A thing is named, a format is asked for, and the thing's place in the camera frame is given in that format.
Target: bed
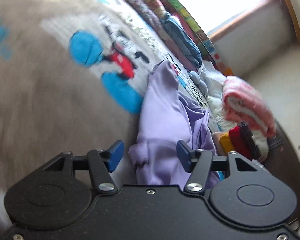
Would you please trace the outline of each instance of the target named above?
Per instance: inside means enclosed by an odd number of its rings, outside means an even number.
[[[0,234],[6,190],[60,152],[135,142],[148,73],[169,60],[179,89],[205,97],[124,0],[0,0]],[[211,132],[219,128],[210,111]],[[78,174],[85,182],[87,174]],[[135,183],[125,156],[112,173]]]

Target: blue balloon print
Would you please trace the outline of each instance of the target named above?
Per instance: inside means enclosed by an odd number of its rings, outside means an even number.
[[[117,73],[105,72],[101,76],[103,87],[123,109],[131,114],[139,114],[143,98]]]
[[[77,31],[69,41],[72,59],[83,67],[91,67],[103,59],[103,48],[99,39],[89,32]]]
[[[178,76],[178,79],[179,79],[180,84],[186,89],[186,88],[187,88],[187,85],[186,85],[186,83],[184,82],[184,80],[183,80],[180,76]]]

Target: screw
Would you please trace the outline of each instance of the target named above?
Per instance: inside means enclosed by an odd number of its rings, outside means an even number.
[[[187,189],[190,191],[200,191],[203,189],[203,187],[199,183],[190,183],[187,185]]]
[[[277,240],[288,240],[288,236],[286,234],[281,234],[278,236]]]
[[[98,188],[101,190],[101,191],[111,191],[114,189],[114,185],[112,183],[101,183]]]
[[[149,194],[149,195],[153,195],[153,194],[155,193],[155,190],[153,190],[153,189],[148,189],[146,192],[147,192],[147,194]]]
[[[12,237],[13,240],[23,240],[23,237],[22,235],[19,235],[19,234],[15,234],[13,237]]]

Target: floor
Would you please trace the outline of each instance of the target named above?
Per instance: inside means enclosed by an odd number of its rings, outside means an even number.
[[[300,46],[281,52],[245,79],[261,92],[300,158]]]

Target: tile floor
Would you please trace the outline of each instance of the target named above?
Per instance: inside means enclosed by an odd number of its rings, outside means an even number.
[[[300,145],[300,46],[276,55],[245,80],[261,92],[297,149]]]

